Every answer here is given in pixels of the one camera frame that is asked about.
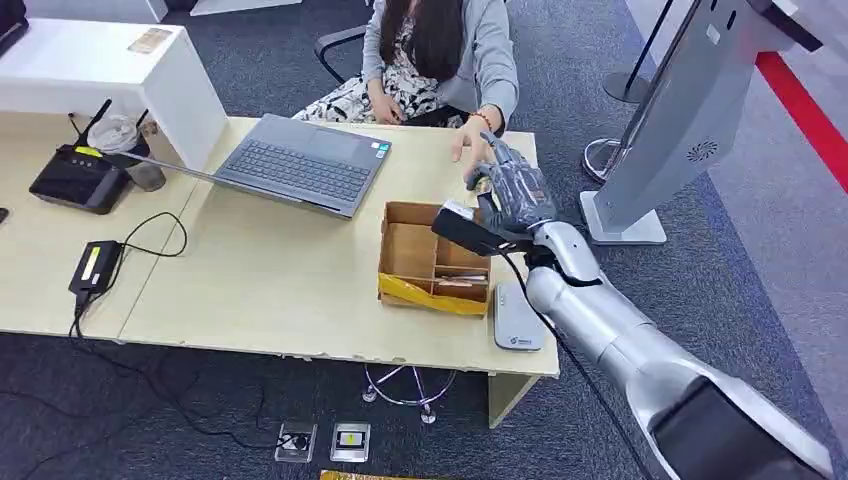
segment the long black hair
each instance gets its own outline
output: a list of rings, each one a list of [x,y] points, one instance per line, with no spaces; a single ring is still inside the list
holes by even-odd
[[[381,23],[380,56],[394,63],[395,39],[409,11],[411,0],[386,0]],[[452,78],[462,60],[463,0],[418,0],[412,12],[415,27],[404,46],[419,75],[443,81]]]

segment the power adapter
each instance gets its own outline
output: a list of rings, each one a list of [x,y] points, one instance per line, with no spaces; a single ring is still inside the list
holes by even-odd
[[[122,252],[123,246],[114,240],[89,242],[68,290],[76,294],[78,301],[106,293]]]

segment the bracelet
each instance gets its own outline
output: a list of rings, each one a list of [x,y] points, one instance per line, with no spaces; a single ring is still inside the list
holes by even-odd
[[[480,117],[480,118],[482,118],[483,120],[485,120],[485,121],[486,121],[486,126],[488,126],[488,127],[489,127],[489,131],[490,131],[490,132],[494,132],[494,131],[495,131],[495,129],[493,129],[493,128],[492,128],[492,122],[490,122],[490,121],[489,121],[489,119],[488,119],[488,118],[486,118],[486,116],[485,116],[485,115],[483,115],[482,113],[480,113],[480,112],[474,112],[474,113],[469,114],[469,115],[468,115],[468,117],[469,117],[469,118],[471,118],[471,117]]]

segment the wooden desk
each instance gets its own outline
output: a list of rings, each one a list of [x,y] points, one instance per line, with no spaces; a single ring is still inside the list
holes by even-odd
[[[0,114],[0,207],[11,211],[0,224],[0,331],[67,335],[74,311],[68,284],[85,244],[123,241],[139,222],[162,211],[179,215],[196,184],[168,175],[163,189],[133,189],[104,216],[30,194],[53,150],[75,138],[65,116]],[[173,220],[156,220],[134,240],[161,249],[173,229]],[[83,332],[116,339],[155,263],[150,255],[130,253],[115,288],[85,317]]]
[[[255,122],[230,119],[209,171]],[[489,381],[496,426],[538,377],[559,374],[553,338],[541,352],[508,352],[495,345],[489,319],[387,307],[376,296],[387,201],[475,201],[461,180],[467,163],[450,160],[454,132],[332,126],[393,143],[356,217],[198,185],[181,217],[188,250],[158,262],[119,339],[497,374]],[[505,138],[535,161],[532,134]],[[172,238],[169,248],[179,243]],[[513,280],[501,259],[493,261],[492,275],[495,283]]]

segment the robotic arm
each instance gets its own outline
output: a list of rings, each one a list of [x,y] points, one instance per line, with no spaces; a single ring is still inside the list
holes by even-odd
[[[481,255],[523,252],[530,305],[618,387],[672,479],[833,478],[825,447],[744,381],[663,335],[601,271],[583,236],[554,221],[544,180],[517,151],[484,134],[496,163],[477,167],[469,190],[483,224],[442,209],[433,231]]]

